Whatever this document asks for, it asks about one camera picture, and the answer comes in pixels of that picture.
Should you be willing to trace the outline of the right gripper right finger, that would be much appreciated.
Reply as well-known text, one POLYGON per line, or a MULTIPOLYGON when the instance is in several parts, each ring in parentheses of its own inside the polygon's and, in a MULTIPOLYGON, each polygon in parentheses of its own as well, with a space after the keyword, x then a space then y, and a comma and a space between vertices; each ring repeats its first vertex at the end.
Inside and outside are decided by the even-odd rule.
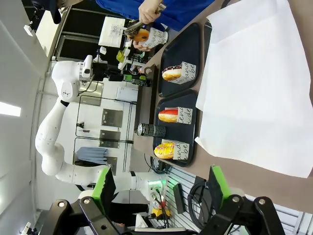
POLYGON ((261 196, 251 201, 232 193, 219 166, 210 167, 206 185, 215 214, 201 230, 201 235, 227 235, 235 225, 244 227, 249 235, 285 234, 272 200, 261 196))

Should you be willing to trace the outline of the person's right hand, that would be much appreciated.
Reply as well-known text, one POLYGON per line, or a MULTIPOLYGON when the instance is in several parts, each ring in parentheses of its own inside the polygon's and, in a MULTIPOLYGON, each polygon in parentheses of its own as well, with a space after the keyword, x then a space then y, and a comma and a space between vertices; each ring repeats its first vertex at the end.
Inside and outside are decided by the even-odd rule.
POLYGON ((137 41, 133 41, 133 46, 135 49, 138 49, 140 51, 151 51, 150 48, 144 47, 143 45, 140 45, 139 42, 137 42, 137 41))

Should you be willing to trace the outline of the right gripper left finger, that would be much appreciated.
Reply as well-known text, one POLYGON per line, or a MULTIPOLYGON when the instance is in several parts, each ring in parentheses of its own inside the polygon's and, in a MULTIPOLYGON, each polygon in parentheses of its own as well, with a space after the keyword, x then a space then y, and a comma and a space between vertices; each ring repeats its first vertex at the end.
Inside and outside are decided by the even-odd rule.
POLYGON ((83 227, 89 227, 94 235, 120 234, 108 217, 115 189, 112 170, 103 170, 91 196, 72 204, 59 199, 51 205, 40 234, 75 235, 83 227))

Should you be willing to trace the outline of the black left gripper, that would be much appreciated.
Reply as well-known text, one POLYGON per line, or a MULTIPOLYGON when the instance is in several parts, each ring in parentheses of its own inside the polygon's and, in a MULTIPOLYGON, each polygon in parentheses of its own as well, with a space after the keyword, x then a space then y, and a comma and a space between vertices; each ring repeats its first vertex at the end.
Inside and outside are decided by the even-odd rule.
MULTIPOLYGON (((132 64, 133 61, 131 59, 128 59, 128 56, 130 54, 131 50, 128 47, 125 47, 123 50, 120 50, 116 56, 119 70, 124 70, 124 68, 128 64, 132 64)), ((105 63, 97 63, 93 62, 92 64, 92 74, 93 74, 93 81, 99 81, 102 82, 104 78, 109 77, 109 81, 112 82, 132 82, 133 78, 132 75, 129 74, 111 74, 109 76, 108 71, 108 64, 105 63)))

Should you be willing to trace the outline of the person's left hand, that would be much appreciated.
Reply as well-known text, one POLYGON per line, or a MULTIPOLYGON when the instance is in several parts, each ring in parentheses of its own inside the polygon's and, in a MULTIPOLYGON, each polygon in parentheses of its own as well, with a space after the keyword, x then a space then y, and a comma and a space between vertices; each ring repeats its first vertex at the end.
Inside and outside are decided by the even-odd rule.
POLYGON ((159 18, 161 13, 157 10, 161 3, 161 0, 145 0, 138 8, 139 21, 144 24, 149 24, 159 18))

